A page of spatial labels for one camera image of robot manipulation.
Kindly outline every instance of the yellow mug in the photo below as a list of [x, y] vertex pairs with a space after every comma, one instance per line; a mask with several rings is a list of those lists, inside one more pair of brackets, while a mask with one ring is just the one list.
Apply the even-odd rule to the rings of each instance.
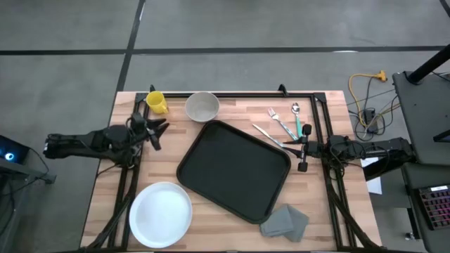
[[168, 113], [167, 102], [161, 91], [152, 91], [147, 95], [147, 105], [155, 113]]

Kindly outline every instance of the gray floor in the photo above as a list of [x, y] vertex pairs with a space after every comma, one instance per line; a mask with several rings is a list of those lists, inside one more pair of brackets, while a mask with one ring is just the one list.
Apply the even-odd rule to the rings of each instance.
[[[124, 49], [138, 2], [0, 0], [0, 50]], [[441, 46], [450, 40], [450, 18], [432, 0], [147, 0], [142, 14], [136, 48]], [[124, 90], [146, 91], [150, 84], [165, 91], [274, 90], [285, 84], [290, 90], [344, 90], [350, 103], [351, 74], [385, 70], [390, 78], [417, 68], [434, 53], [133, 56]], [[0, 134], [41, 150], [49, 133], [105, 127], [123, 59], [0, 56]], [[359, 98], [367, 81], [354, 80]], [[390, 80], [371, 85], [372, 94], [389, 89]], [[368, 106], [381, 109], [394, 96], [379, 96]], [[354, 105], [349, 109], [356, 110]], [[408, 137], [400, 110], [376, 139], [397, 136]], [[79, 244], [98, 160], [48, 163], [57, 181], [32, 186], [14, 252], [56, 252]], [[404, 240], [411, 230], [404, 209], [386, 208], [385, 201], [373, 198], [384, 246], [425, 251], [421, 241]]]

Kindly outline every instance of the teal handle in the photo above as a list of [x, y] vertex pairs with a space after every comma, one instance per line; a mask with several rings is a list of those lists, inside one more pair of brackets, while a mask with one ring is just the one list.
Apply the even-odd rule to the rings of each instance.
[[297, 122], [297, 134], [298, 138], [302, 137], [302, 125], [300, 124], [300, 117], [298, 115], [295, 115], [295, 121]]

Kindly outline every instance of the gray cloth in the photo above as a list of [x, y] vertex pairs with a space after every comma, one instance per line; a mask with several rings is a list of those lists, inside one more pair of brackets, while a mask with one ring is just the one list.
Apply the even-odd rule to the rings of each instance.
[[290, 205], [282, 205], [266, 222], [259, 225], [266, 237], [284, 235], [291, 242], [299, 242], [309, 222], [309, 217]]
[[293, 231], [293, 221], [290, 218], [287, 205], [283, 205], [274, 211], [266, 222], [259, 225], [263, 236], [277, 236]]

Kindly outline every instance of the blue light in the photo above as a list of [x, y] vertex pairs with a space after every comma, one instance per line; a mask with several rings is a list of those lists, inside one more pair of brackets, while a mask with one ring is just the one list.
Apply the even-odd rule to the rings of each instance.
[[14, 159], [14, 154], [13, 153], [6, 153], [5, 159], [7, 161], [12, 161]]

